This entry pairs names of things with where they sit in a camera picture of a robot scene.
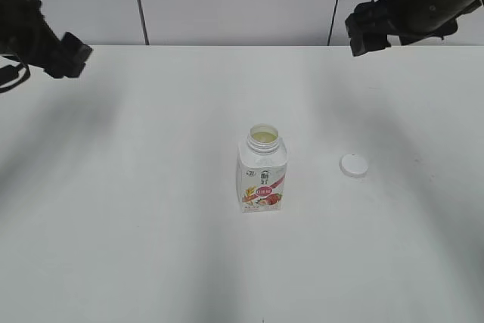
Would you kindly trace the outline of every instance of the white bottle cap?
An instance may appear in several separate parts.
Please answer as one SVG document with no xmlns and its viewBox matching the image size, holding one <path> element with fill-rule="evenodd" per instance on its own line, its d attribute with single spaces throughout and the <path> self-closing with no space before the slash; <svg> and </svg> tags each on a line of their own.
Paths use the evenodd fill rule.
<svg viewBox="0 0 484 323">
<path fill-rule="evenodd" d="M 341 157 L 340 168 L 348 177 L 363 178 L 368 171 L 368 163 L 357 154 L 347 154 Z"/>
</svg>

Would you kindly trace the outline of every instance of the bottle opening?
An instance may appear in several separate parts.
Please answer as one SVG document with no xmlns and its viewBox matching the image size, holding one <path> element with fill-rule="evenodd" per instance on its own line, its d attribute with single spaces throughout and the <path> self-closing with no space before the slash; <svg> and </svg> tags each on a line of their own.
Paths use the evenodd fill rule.
<svg viewBox="0 0 484 323">
<path fill-rule="evenodd" d="M 278 130 L 270 125 L 256 125 L 250 130 L 250 136 L 256 141 L 263 144 L 270 144 L 279 137 Z"/>
<path fill-rule="evenodd" d="M 279 148 L 279 132 L 274 126 L 259 124 L 250 130 L 247 141 L 257 153 L 272 153 Z"/>
</svg>

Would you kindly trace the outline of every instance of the white bottle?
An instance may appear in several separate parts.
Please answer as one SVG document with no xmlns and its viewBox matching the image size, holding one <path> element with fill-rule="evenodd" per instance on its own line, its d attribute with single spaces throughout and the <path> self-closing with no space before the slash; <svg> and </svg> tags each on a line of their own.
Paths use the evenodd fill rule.
<svg viewBox="0 0 484 323">
<path fill-rule="evenodd" d="M 287 151 L 278 130 L 256 125 L 238 149 L 237 196 L 242 212 L 280 210 Z"/>
</svg>

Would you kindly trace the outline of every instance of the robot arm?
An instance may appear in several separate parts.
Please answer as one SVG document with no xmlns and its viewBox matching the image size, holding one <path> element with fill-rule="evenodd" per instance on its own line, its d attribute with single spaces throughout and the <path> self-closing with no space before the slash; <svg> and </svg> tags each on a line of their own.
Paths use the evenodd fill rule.
<svg viewBox="0 0 484 323">
<path fill-rule="evenodd" d="M 390 47 L 387 36 L 402 45 L 428 37 L 449 36 L 457 18 L 475 11 L 482 0 L 378 0 L 358 5 L 346 19 L 354 56 Z"/>
<path fill-rule="evenodd" d="M 19 63 L 0 69 L 0 93 L 27 81 L 29 65 L 56 79 L 79 77 L 92 52 L 71 33 L 59 40 L 45 22 L 41 5 L 40 0 L 0 0 L 0 54 Z"/>
</svg>

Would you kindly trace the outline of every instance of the white table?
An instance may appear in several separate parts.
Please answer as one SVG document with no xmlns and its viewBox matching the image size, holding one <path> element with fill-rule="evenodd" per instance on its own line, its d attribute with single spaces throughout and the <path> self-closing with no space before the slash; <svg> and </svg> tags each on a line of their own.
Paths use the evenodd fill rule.
<svg viewBox="0 0 484 323">
<path fill-rule="evenodd" d="M 34 73 L 0 102 L 0 321 L 484 321 L 482 60 L 100 46 L 80 80 Z M 285 201 L 243 215 L 260 122 Z"/>
</svg>

